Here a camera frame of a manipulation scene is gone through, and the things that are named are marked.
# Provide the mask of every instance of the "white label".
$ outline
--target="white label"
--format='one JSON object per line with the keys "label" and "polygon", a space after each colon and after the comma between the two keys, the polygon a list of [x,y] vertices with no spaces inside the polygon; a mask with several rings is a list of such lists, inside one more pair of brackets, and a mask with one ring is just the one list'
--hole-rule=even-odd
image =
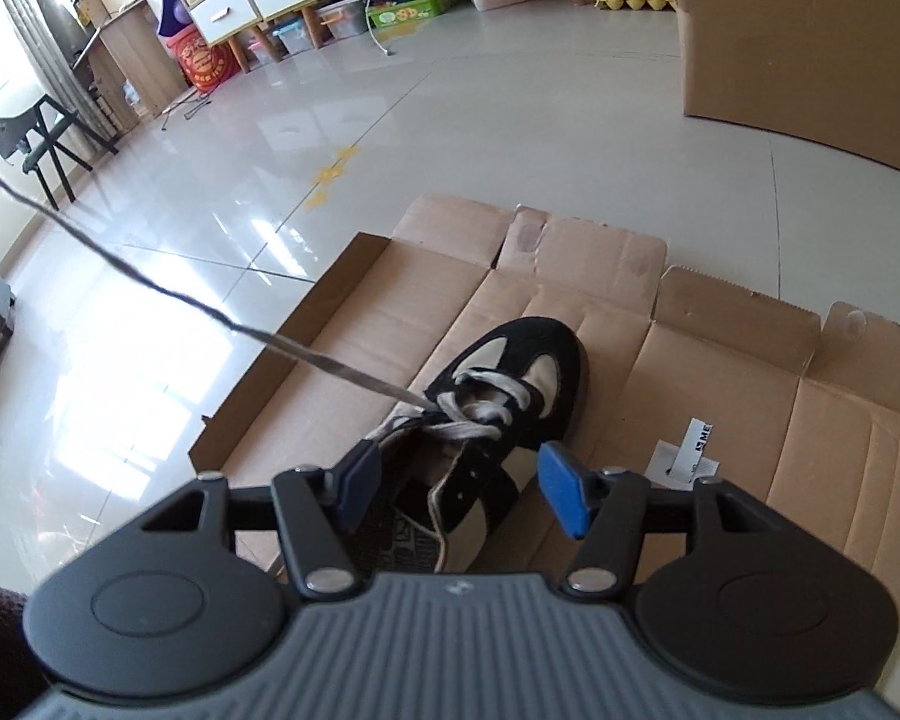
{"label": "white label", "polygon": [[716,476],[720,469],[717,461],[701,457],[697,461],[697,467],[690,481],[682,482],[674,479],[672,471],[674,463],[677,461],[677,453],[679,453],[679,447],[675,447],[672,443],[657,442],[656,450],[653,450],[653,457],[650,458],[650,464],[647,466],[644,476],[651,482],[671,490],[693,490],[695,479],[700,479],[701,476]]}
{"label": "white label", "polygon": [[706,440],[710,438],[712,429],[713,425],[708,425],[702,419],[690,420],[687,432],[683,436],[683,443],[677,452],[677,459],[670,469],[672,479],[684,484],[693,482],[697,465],[703,456],[703,447],[706,446]]}

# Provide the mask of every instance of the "blue gripper pad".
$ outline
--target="blue gripper pad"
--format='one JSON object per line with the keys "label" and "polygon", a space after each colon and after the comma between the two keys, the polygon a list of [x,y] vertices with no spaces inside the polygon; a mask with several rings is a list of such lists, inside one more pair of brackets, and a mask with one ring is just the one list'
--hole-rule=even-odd
{"label": "blue gripper pad", "polygon": [[564,533],[583,538],[590,530],[596,507],[588,506],[586,483],[592,475],[560,442],[547,442],[536,455],[540,491]]}
{"label": "blue gripper pad", "polygon": [[337,533],[353,533],[367,513],[380,487],[383,458],[380,447],[362,440],[334,467],[337,497],[329,507],[330,521]]}

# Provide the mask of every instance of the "red bag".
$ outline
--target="red bag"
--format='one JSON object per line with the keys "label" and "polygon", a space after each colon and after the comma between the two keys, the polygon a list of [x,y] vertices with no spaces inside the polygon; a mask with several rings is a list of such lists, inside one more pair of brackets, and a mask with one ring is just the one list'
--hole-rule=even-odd
{"label": "red bag", "polygon": [[167,47],[176,56],[176,61],[183,67],[190,82],[203,93],[212,92],[223,81],[240,71],[237,57],[230,47],[207,46],[203,35],[194,25],[173,35],[167,41]]}

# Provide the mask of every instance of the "metal screw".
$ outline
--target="metal screw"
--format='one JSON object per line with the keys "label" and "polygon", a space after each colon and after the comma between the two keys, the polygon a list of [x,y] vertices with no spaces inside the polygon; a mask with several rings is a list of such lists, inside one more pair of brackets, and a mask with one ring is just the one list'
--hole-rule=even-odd
{"label": "metal screw", "polygon": [[605,568],[578,568],[567,577],[567,584],[577,592],[605,592],[617,584],[617,575]]}
{"label": "metal screw", "polygon": [[353,586],[353,574],[343,568],[315,568],[304,579],[314,592],[332,594]]}

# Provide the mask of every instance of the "curtain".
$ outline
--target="curtain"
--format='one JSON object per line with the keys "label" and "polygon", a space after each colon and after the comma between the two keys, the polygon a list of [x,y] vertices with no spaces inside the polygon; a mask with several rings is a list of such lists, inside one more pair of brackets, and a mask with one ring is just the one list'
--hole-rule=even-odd
{"label": "curtain", "polygon": [[[40,12],[36,0],[4,0],[20,42],[31,60],[36,74],[48,94],[67,108],[76,111],[81,119],[104,138],[116,134],[113,124],[103,116],[87,91],[77,82],[70,70],[70,63],[56,45],[53,33]],[[79,136],[81,145],[87,151],[98,151],[98,147],[87,138]]]}
{"label": "curtain", "polygon": [[56,45],[67,59],[73,62],[86,46],[89,35],[77,23],[70,11],[61,2],[56,0],[36,0],[37,7],[43,14],[50,34]]}

